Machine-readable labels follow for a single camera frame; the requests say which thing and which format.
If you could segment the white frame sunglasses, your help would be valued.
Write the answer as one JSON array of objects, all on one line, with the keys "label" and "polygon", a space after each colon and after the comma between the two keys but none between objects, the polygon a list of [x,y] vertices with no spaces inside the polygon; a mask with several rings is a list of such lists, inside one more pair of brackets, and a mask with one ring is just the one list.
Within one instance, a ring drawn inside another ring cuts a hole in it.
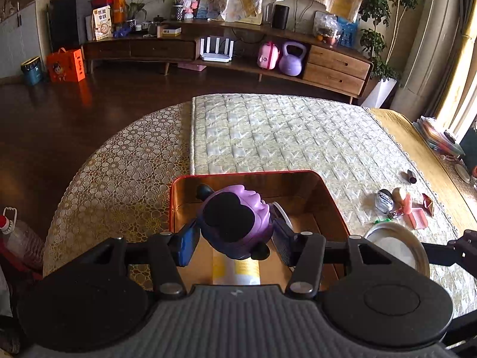
[{"label": "white frame sunglasses", "polygon": [[270,204],[270,213],[274,219],[278,219],[278,218],[282,219],[285,222],[285,224],[291,230],[293,230],[292,221],[289,219],[288,214],[285,212],[285,210],[281,207],[281,205],[278,202],[274,201]]}]

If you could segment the pink comb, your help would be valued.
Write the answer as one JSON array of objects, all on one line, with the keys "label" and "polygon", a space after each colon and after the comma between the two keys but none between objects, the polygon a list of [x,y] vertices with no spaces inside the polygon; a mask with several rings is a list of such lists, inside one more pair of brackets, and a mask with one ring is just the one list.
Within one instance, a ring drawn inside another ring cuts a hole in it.
[{"label": "pink comb", "polygon": [[425,211],[422,208],[412,208],[407,215],[407,219],[414,230],[425,229],[428,227],[428,220]]}]

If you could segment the white yellow bottle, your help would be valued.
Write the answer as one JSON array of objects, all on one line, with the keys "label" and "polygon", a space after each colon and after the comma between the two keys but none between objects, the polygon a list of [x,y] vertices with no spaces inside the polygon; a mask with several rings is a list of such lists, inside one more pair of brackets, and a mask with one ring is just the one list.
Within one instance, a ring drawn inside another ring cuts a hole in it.
[{"label": "white yellow bottle", "polygon": [[213,251],[214,285],[260,285],[260,264],[251,258],[233,260]]}]

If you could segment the round metal tin lid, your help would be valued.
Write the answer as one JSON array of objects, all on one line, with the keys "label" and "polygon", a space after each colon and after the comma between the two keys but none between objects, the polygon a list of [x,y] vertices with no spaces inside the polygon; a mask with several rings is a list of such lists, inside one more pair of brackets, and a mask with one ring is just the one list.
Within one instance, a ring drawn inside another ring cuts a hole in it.
[{"label": "round metal tin lid", "polygon": [[372,226],[364,238],[422,275],[430,277],[428,255],[424,246],[404,226],[395,222],[383,221]]}]

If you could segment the orange pink small stick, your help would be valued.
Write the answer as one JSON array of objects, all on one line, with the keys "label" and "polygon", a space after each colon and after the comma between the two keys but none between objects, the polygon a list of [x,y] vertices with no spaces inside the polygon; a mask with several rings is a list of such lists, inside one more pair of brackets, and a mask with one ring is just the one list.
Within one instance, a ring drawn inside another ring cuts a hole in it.
[{"label": "orange pink small stick", "polygon": [[402,210],[404,215],[409,215],[412,212],[412,199],[409,193],[407,193],[403,198]]}]

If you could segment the purple sheep toy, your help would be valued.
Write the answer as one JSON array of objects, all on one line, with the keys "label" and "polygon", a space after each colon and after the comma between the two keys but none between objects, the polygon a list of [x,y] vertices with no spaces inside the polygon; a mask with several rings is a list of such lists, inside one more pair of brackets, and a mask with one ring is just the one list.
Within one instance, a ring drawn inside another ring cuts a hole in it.
[{"label": "purple sheep toy", "polygon": [[241,184],[218,191],[201,184],[196,197],[202,201],[197,213],[198,227],[216,251],[233,260],[266,260],[270,256],[270,206],[259,193]]}]

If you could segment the green small toy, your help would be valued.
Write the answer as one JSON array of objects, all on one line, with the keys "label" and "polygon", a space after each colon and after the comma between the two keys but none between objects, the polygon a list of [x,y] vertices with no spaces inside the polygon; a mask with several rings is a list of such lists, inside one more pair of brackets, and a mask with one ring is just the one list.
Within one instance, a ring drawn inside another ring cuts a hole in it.
[{"label": "green small toy", "polygon": [[376,224],[379,224],[379,223],[391,222],[391,221],[392,221],[391,218],[386,218],[386,219],[382,219],[382,220],[379,220],[379,219],[378,219],[378,220],[375,220],[375,221],[374,221],[374,224],[376,225]]}]

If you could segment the beige garlic shaped toy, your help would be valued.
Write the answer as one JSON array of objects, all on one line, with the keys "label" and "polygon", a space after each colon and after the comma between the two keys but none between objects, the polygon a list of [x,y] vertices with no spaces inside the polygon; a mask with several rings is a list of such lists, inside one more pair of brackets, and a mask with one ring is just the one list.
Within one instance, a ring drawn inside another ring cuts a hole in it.
[{"label": "beige garlic shaped toy", "polygon": [[403,205],[407,194],[404,188],[395,188],[392,192],[392,199],[395,204]]}]

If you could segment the dark lipstick tube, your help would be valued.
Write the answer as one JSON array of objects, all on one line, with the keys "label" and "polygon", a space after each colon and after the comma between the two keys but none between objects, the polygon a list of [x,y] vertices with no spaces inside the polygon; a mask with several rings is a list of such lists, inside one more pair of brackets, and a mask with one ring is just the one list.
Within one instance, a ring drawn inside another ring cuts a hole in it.
[{"label": "dark lipstick tube", "polygon": [[411,170],[408,170],[406,172],[406,179],[409,183],[411,184],[415,184],[417,182],[417,178],[416,178],[416,175],[413,171]]}]

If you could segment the red metal tin box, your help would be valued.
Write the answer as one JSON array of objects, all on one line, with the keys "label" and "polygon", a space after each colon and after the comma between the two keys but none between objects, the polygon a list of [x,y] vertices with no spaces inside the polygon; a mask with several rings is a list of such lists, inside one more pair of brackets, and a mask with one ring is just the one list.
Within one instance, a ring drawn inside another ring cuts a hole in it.
[{"label": "red metal tin box", "polygon": [[184,176],[171,186],[170,244],[186,287],[285,288],[306,237],[349,236],[313,171]]}]

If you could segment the lace tablecloth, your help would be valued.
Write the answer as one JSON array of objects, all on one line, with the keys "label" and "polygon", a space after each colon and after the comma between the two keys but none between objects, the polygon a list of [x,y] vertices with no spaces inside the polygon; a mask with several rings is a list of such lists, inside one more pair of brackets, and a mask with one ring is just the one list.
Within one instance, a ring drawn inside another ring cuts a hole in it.
[{"label": "lace tablecloth", "polygon": [[54,213],[45,276],[109,237],[139,243],[169,228],[171,184],[190,168],[190,122],[189,102],[166,107],[91,154]]}]

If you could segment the yellow table runner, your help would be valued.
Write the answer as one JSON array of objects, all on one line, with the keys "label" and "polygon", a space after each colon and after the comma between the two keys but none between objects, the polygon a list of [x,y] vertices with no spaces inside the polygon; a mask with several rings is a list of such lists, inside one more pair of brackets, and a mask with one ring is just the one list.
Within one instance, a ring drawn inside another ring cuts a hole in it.
[{"label": "yellow table runner", "polygon": [[465,229],[476,230],[476,216],[451,179],[442,161],[428,147],[412,123],[404,115],[392,110],[371,108],[369,112],[416,163],[418,171],[429,182],[430,188],[450,215],[459,234],[462,235]]}]

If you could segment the quilted cream table mat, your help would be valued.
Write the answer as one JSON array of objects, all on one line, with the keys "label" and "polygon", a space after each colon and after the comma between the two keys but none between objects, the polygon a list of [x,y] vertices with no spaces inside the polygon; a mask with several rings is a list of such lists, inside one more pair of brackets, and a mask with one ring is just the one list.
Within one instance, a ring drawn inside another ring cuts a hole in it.
[{"label": "quilted cream table mat", "polygon": [[370,110],[288,95],[215,94],[192,100],[191,164],[195,175],[311,170],[321,176],[352,234],[380,218],[374,194],[403,188],[434,204],[416,236],[445,244],[460,231],[416,163]]}]

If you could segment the stack of books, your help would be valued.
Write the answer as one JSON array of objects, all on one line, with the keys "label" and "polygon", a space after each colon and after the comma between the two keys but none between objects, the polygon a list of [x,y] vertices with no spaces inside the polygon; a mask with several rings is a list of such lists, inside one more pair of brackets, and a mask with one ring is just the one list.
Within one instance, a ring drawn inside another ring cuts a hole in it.
[{"label": "stack of books", "polygon": [[445,135],[445,130],[432,117],[421,116],[412,123],[415,130],[424,138],[428,147],[439,154],[458,158],[464,150],[455,140]]}]

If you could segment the plastic water bottle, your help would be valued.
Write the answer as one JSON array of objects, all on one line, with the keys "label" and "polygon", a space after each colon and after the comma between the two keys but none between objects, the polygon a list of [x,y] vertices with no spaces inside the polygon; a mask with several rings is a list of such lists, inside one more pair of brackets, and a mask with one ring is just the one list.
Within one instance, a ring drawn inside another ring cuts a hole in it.
[{"label": "plastic water bottle", "polygon": [[5,207],[1,212],[1,238],[19,261],[33,270],[43,268],[44,242],[28,224],[18,219],[18,210]]}]

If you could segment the white standing air conditioner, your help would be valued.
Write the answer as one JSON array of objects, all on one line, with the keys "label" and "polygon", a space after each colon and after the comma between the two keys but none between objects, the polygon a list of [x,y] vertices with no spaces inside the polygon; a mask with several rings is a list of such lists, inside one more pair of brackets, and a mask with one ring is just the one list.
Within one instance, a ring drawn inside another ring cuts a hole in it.
[{"label": "white standing air conditioner", "polygon": [[446,87],[473,0],[425,0],[391,109],[411,121],[430,113]]}]

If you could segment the purple kettlebell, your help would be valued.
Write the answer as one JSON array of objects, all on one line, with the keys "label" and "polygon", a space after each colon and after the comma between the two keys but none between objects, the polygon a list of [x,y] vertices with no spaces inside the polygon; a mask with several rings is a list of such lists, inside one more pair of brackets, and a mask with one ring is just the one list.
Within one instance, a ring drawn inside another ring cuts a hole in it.
[{"label": "purple kettlebell", "polygon": [[[299,56],[289,53],[288,47],[294,47],[301,50]],[[282,57],[279,60],[279,70],[285,75],[296,77],[302,72],[302,60],[306,55],[306,46],[294,41],[287,41],[282,47]]]}]

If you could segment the pink toy case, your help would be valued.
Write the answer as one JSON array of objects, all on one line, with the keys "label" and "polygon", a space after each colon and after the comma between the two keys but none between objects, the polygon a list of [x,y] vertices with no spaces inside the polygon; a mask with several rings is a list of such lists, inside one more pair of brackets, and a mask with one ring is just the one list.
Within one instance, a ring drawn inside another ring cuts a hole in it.
[{"label": "pink toy case", "polygon": [[263,70],[273,70],[280,57],[280,51],[272,41],[267,41],[260,46],[257,57],[257,66]]}]

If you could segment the wooden tv cabinet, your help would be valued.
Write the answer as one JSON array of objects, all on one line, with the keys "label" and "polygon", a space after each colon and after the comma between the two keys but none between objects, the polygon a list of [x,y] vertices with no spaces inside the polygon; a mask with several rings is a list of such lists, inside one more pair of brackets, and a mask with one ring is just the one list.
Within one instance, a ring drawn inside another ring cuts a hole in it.
[{"label": "wooden tv cabinet", "polygon": [[[362,96],[373,70],[372,62],[354,49],[325,44],[311,35],[275,29],[268,24],[194,19],[175,25],[180,29],[177,36],[129,35],[88,41],[82,46],[86,64],[92,68],[96,61],[191,63],[300,82],[346,95],[351,100]],[[259,66],[263,44],[276,46],[279,58],[298,58],[299,73],[291,76],[279,67]]]}]

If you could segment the white wifi router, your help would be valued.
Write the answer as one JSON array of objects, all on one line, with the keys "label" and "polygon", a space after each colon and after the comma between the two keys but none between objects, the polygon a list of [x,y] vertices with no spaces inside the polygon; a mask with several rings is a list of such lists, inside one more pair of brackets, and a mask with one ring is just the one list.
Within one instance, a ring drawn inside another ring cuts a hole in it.
[{"label": "white wifi router", "polygon": [[230,38],[208,36],[200,39],[200,58],[206,62],[229,63],[234,55],[234,41]]}]

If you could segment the orange gift box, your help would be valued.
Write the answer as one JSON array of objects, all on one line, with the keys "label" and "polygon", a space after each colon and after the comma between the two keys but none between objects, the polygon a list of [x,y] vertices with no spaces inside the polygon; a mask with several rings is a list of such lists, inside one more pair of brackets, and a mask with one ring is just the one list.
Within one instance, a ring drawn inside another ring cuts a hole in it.
[{"label": "orange gift box", "polygon": [[57,82],[81,82],[86,77],[81,49],[65,50],[60,48],[46,58],[49,79]]}]

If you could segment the potted green tree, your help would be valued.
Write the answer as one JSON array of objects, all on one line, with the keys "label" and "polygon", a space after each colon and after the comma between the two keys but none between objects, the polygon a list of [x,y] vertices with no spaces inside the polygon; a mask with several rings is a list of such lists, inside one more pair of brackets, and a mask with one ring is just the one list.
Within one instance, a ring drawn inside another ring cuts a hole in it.
[{"label": "potted green tree", "polygon": [[372,62],[371,78],[376,85],[362,103],[363,107],[380,108],[399,81],[400,73],[391,66],[399,30],[405,14],[423,0],[362,0],[358,14],[369,28],[361,29],[360,46]]}]

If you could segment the bag of fruit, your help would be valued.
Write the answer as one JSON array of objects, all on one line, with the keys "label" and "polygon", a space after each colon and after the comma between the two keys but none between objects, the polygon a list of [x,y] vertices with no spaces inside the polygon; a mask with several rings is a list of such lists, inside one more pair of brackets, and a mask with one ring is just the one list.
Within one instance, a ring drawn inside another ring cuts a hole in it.
[{"label": "bag of fruit", "polygon": [[317,10],[314,17],[313,34],[318,41],[335,46],[339,43],[341,29],[335,15]]}]

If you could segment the blue box on cabinet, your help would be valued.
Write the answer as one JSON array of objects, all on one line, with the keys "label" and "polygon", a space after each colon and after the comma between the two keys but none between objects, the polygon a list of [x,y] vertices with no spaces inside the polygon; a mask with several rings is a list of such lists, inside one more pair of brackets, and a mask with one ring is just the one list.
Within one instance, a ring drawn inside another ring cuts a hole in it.
[{"label": "blue box on cabinet", "polygon": [[343,47],[352,49],[357,38],[358,26],[360,18],[356,18],[354,22],[346,20],[340,16],[337,17],[337,23],[340,27],[340,41],[339,44]]}]

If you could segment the blue trash bin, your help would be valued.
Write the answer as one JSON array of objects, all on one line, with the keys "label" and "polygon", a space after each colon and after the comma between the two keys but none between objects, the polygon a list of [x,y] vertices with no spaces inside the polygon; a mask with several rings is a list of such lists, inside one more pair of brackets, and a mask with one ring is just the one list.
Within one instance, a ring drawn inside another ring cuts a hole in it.
[{"label": "blue trash bin", "polygon": [[41,69],[41,58],[32,57],[24,61],[21,66],[21,71],[24,73],[24,81],[26,85],[33,87],[38,84],[43,78]]}]

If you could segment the snack box with cartoon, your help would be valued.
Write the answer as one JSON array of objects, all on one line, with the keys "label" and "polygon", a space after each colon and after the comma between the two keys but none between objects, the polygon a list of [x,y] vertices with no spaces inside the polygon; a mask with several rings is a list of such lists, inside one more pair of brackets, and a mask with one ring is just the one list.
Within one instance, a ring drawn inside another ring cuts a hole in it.
[{"label": "snack box with cartoon", "polygon": [[93,30],[93,39],[95,41],[112,38],[110,6],[106,5],[105,7],[95,8],[93,10],[91,26]]}]

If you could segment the black speaker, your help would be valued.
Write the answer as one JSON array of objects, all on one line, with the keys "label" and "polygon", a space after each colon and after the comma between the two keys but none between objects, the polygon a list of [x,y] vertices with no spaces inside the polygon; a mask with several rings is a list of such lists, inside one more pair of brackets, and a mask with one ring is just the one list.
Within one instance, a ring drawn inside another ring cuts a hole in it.
[{"label": "black speaker", "polygon": [[276,4],[273,8],[271,27],[274,29],[285,30],[289,18],[289,7]]}]

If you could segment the black cabinet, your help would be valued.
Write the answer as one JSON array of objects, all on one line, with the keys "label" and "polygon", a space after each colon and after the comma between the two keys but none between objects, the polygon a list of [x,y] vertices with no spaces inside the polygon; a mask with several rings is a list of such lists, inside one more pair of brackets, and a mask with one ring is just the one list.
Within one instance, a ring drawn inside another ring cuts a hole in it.
[{"label": "black cabinet", "polygon": [[92,0],[51,0],[48,4],[49,40],[52,52],[79,49],[87,41],[86,17]]}]

